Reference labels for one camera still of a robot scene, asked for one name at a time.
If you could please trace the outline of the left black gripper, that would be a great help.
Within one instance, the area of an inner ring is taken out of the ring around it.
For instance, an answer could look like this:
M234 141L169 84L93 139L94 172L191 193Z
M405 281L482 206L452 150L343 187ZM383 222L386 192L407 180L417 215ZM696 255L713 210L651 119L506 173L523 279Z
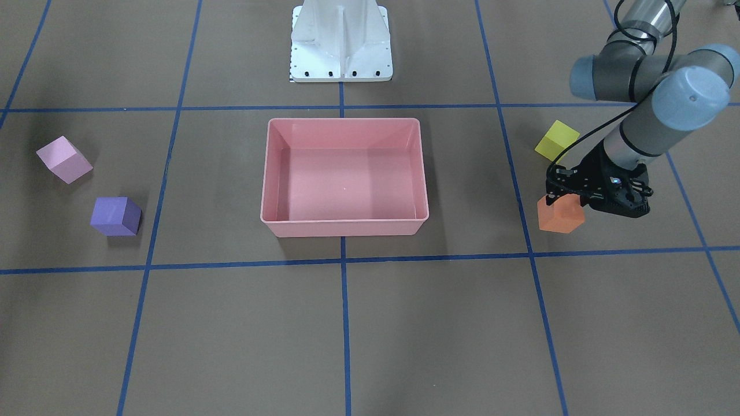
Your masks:
M611 215L640 218L650 213L647 166L621 168L598 144L575 168L552 164L545 173L545 203L550 206L566 195L576 195L581 206Z

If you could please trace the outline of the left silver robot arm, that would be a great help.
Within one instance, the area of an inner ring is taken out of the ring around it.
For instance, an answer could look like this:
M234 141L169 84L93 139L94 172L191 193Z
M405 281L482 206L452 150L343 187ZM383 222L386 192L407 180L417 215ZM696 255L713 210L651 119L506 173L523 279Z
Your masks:
M602 50L571 69L576 97L632 103L614 129L573 168L552 161L545 173L547 206L573 195L581 206L639 218L653 195L647 166L686 136L710 124L730 103L738 52L709 44L676 55L682 1L636 1Z

